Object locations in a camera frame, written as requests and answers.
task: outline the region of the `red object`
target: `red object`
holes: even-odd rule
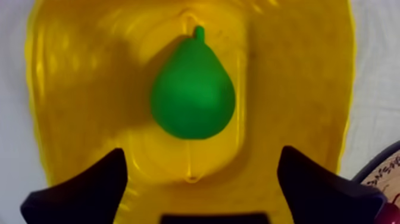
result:
[[[396,195],[393,203],[386,203],[375,219],[375,224],[400,224],[400,209],[395,205]]]

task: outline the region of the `yellow plate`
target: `yellow plate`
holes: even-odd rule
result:
[[[182,141],[153,121],[149,91],[196,25],[237,106],[221,134]],[[337,170],[354,49],[346,0],[38,0],[27,82],[49,184],[122,147],[129,182],[116,223],[248,211],[292,223],[276,176],[280,151],[294,145]]]

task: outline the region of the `pear stem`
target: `pear stem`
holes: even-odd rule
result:
[[[204,42],[205,30],[202,26],[196,26],[195,39]]]

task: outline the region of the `green pear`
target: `green pear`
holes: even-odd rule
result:
[[[162,67],[151,93],[155,121],[182,139],[206,139],[221,132],[235,110],[235,89],[204,28],[183,40]]]

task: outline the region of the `white background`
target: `white background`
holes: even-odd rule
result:
[[[0,0],[0,224],[25,223],[19,206],[46,186],[25,80],[26,21],[33,0]],[[341,175],[352,178],[400,140],[400,1],[352,0],[357,33],[354,103]]]

